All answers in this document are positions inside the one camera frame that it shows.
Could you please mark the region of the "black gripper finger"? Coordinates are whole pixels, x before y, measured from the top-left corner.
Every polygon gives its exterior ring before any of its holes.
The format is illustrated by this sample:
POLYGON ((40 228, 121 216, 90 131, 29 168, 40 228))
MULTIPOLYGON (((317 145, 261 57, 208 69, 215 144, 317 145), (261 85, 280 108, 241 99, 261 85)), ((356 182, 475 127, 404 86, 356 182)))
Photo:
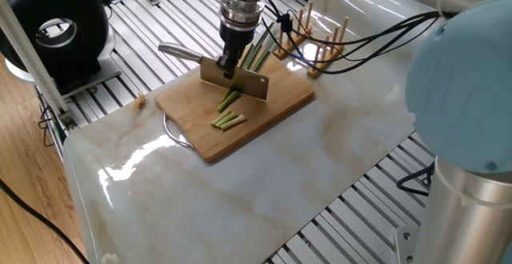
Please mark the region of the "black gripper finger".
POLYGON ((223 53, 219 58, 219 68, 224 74, 233 74, 238 63, 238 56, 233 53, 223 53))
POLYGON ((238 56, 230 57, 230 79, 241 79, 246 76, 246 70, 238 66, 238 61, 240 58, 238 56))

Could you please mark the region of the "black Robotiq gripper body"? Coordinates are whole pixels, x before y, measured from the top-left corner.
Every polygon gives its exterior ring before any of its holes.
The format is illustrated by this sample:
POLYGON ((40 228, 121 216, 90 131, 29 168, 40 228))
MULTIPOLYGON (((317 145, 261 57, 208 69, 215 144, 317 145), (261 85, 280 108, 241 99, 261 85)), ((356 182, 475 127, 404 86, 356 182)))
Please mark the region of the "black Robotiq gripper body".
POLYGON ((233 53, 241 58, 246 46, 252 43, 258 24, 259 20, 236 22, 228 18, 221 18, 219 33, 224 41, 222 53, 233 53))

